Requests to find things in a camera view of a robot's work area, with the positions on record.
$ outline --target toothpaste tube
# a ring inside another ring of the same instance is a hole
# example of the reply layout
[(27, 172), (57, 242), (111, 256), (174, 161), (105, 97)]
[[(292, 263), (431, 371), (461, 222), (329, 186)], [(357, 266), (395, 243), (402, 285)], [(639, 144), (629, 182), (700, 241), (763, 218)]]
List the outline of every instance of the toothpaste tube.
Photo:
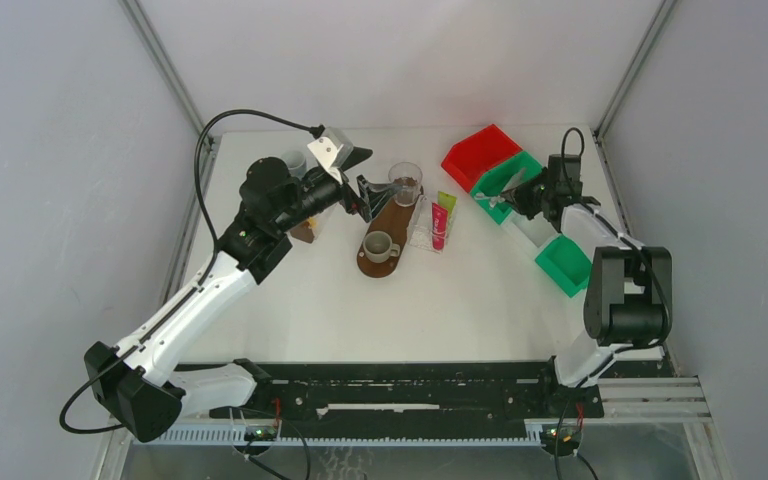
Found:
[(439, 204), (431, 204), (431, 246), (434, 250), (443, 250), (446, 243), (446, 225), (449, 212)]

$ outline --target white cup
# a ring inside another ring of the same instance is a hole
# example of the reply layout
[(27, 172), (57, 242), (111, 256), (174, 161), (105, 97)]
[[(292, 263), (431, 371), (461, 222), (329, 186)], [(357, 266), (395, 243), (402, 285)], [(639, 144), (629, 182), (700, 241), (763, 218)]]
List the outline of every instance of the white cup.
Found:
[(307, 173), (307, 159), (304, 153), (298, 150), (290, 150), (281, 155), (281, 160), (287, 164), (287, 168), (290, 169), (290, 175), (302, 178)]

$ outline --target table surface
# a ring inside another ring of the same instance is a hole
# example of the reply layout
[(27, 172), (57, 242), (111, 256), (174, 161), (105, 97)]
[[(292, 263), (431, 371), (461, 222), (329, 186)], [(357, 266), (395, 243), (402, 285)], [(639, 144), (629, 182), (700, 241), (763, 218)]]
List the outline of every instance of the table surface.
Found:
[[(545, 165), (573, 125), (503, 126), (502, 130)], [(575, 125), (589, 133), (585, 125)], [(406, 247), (396, 271), (364, 276), (354, 256), (367, 225), (341, 207), (331, 213), (313, 244), (295, 239), (269, 277), (230, 306), (192, 345), (183, 362), (463, 362), (547, 360), (584, 330), (584, 292), (568, 298), (524, 255), (440, 167), (449, 148), (478, 127), (346, 129), (352, 142), (375, 152), (347, 175), (387, 180), (400, 161), (416, 163), (423, 186), (458, 197), (445, 250)], [(619, 225), (602, 163), (585, 135), (584, 195), (598, 198)], [(221, 140), (206, 205), (222, 232), (239, 206), (238, 189), (255, 160), (302, 150), (303, 132), (230, 132)], [(571, 136), (568, 151), (577, 152)], [(309, 152), (309, 165), (313, 158)], [(187, 278), (208, 258), (210, 237), (202, 220), (190, 251)], [(623, 359), (659, 359), (660, 349), (627, 352)]]

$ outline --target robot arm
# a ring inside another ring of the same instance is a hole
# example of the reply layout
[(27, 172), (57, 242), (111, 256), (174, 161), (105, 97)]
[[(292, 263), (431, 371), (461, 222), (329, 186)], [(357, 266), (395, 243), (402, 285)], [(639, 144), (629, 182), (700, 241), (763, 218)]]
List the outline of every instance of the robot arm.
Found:
[(529, 220), (542, 213), (593, 263), (584, 332), (551, 362), (552, 382), (573, 389), (595, 385), (624, 351), (657, 348), (671, 328), (670, 253), (625, 235), (582, 197), (580, 167), (580, 155), (551, 155), (540, 174), (499, 196)]
[(148, 322), (115, 346), (96, 342), (84, 355), (90, 379), (98, 378), (92, 383), (96, 400), (140, 441), (157, 438), (180, 416), (248, 401), (256, 368), (174, 369), (225, 308), (284, 258), (291, 248), (288, 230), (335, 203), (368, 222), (395, 193), (397, 187), (373, 185), (363, 176), (352, 189), (344, 171), (372, 151), (354, 148), (339, 130), (325, 129), (308, 148), (319, 166), (301, 180), (278, 158), (255, 162), (240, 187), (239, 212), (211, 259)]

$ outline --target plastic storage bin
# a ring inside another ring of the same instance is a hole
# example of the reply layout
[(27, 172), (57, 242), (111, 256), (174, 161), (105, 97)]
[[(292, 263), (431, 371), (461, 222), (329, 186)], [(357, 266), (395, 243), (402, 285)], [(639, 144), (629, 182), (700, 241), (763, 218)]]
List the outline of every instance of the plastic storage bin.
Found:
[(521, 151), (499, 127), (490, 125), (456, 143), (442, 166), (464, 191), (470, 192), (484, 172)]
[(543, 269), (568, 297), (587, 288), (593, 264), (587, 255), (569, 238), (559, 235), (537, 255), (537, 265)]
[[(543, 165), (540, 165), (540, 162), (535, 160), (528, 152), (519, 152), (482, 175), (481, 179), (476, 182), (469, 192), (469, 196), (473, 199), (478, 194), (483, 194), (485, 197), (495, 197), (502, 193), (508, 184), (512, 183), (511, 180), (515, 180), (513, 182), (514, 186), (519, 185), (536, 177), (542, 169)], [(519, 179), (514, 179), (514, 176), (519, 175), (520, 172), (523, 172), (522, 176)], [(501, 225), (512, 211), (511, 207), (506, 203), (493, 204), (493, 202), (486, 198), (476, 199), (476, 201), (497, 225)]]

